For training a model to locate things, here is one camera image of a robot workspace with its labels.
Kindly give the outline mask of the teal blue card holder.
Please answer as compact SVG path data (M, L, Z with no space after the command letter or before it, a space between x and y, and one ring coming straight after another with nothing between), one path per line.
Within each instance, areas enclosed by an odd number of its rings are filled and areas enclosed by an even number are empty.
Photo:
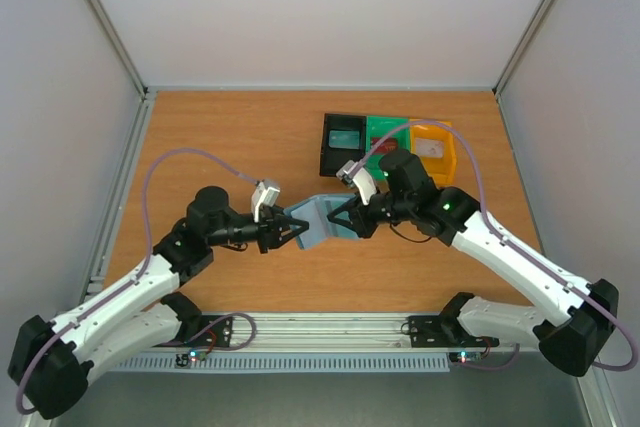
M309 250L331 238L358 240L355 232L327 218L329 213L351 198L350 194L320 194L286 207L286 215L309 223L309 229L296 238L298 247Z

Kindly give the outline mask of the red credit card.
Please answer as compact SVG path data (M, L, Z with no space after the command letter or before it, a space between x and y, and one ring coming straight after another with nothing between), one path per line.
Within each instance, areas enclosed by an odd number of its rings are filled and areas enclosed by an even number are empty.
M371 149L373 150L374 155L386 155L387 153L405 147L404 140L399 137L388 137L381 144L379 144L380 141L380 137L371 138Z

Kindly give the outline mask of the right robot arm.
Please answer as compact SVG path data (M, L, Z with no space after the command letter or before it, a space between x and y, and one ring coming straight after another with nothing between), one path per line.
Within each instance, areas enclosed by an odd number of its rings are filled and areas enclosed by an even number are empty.
M489 337L535 347L560 371L584 376L615 329L618 289L604 279L590 283L549 261L482 211L471 195L437 186L408 150L386 154L379 166L385 192L354 161L338 171L338 178L357 192L328 220L362 239L381 224L410 222L426 237L479 261L530 304L490 302L460 292L439 314L444 337L455 345Z

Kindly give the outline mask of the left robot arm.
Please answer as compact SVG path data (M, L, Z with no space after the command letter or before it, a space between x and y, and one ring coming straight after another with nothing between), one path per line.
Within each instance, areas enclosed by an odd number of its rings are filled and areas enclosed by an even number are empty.
M252 210L240 214L228 193L199 190L185 216L143 261L74 309L46 321L36 315L19 329L8 367L20 414L53 419L73 407L112 366L154 346L195 342L210 329L180 287L214 260L214 248L261 253L278 249L309 228L276 205L277 194L259 185Z

